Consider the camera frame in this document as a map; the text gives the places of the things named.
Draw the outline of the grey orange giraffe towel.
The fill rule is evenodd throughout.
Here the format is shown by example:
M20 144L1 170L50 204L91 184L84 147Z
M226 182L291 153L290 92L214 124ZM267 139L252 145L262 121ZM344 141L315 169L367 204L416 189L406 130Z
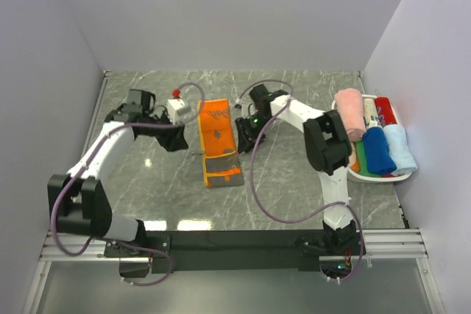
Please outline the grey orange giraffe towel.
M243 185L244 176L234 141L229 101L199 101L198 109L205 186L225 188Z

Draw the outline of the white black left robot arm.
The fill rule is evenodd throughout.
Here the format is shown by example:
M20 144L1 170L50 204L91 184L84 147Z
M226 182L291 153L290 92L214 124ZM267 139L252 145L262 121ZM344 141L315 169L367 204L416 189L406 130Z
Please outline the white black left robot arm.
M115 214L104 188L113 166L140 136L155 138L169 152L184 150L182 117L190 107L176 89L158 108L155 94L132 89L127 100L105 117L99 136L80 161L65 174L53 175L47 185L50 222L55 240L60 233L82 235L89 240L121 241L133 257L149 244L143 221Z

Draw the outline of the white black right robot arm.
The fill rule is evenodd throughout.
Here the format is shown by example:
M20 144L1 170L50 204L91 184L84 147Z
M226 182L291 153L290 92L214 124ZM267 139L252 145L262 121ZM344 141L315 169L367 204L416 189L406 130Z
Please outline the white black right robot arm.
M360 222L350 208L347 189L347 169L352 153L350 141L337 110L316 110L296 100L292 92L270 92L266 81L261 80L244 89L235 106L248 93L255 105L255 113L237 118L238 153L251 153L249 184L254 200L260 210L272 220L283 224L298 224L323 215L322 246L331 254L341 254L358 236ZM290 124L303 133L305 152L311 167L318 172L322 187L324 206L296 220L277 218L261 204L253 180L255 155L265 132L276 120Z

